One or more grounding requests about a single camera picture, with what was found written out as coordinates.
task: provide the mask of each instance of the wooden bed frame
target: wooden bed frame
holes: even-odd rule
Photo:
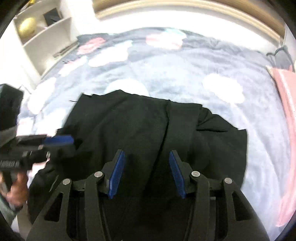
[[[285,22],[267,0],[93,0],[98,19],[145,7],[182,6],[212,10],[258,28],[278,43],[285,36]]]

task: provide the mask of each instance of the gray blanket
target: gray blanket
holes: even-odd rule
[[[78,37],[79,47],[60,61],[26,102],[20,120],[32,134],[54,134],[81,93],[104,94],[116,80],[142,83],[149,95],[199,103],[248,131],[242,191],[271,240],[288,175],[289,137],[275,83],[266,66],[289,68],[285,48],[268,56],[231,43],[169,28]]]

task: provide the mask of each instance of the metal pivot screw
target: metal pivot screw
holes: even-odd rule
[[[103,175],[102,172],[95,172],[95,173],[94,173],[94,176],[95,176],[95,177],[101,177],[102,175]]]
[[[200,172],[198,172],[198,171],[193,171],[193,172],[191,173],[191,175],[192,175],[193,177],[199,177],[199,176],[200,176]]]
[[[71,181],[70,181],[69,178],[63,180],[63,184],[64,184],[64,185],[68,185],[70,182],[71,182]]]
[[[231,184],[232,180],[231,180],[231,178],[227,177],[224,179],[224,182],[226,182],[227,184]]]

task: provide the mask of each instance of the shelving unit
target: shelving unit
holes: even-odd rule
[[[69,0],[39,0],[18,13],[13,20],[17,32],[25,19],[36,19],[37,28],[34,34],[26,39],[19,37],[19,40],[40,79],[62,57],[55,58],[54,55],[77,40],[78,33],[72,21],[69,4]],[[47,26],[44,14],[52,9],[57,9],[61,19]]]

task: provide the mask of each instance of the black cloth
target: black cloth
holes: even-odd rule
[[[81,180],[101,170],[118,149],[126,153],[124,173],[118,194],[104,201],[112,240],[183,240],[192,200],[177,195],[168,162],[171,150],[208,178],[243,182],[246,130],[200,104],[123,91],[83,94],[58,134],[71,134],[76,150],[52,153],[35,176],[28,200],[32,222],[52,187],[64,178]]]

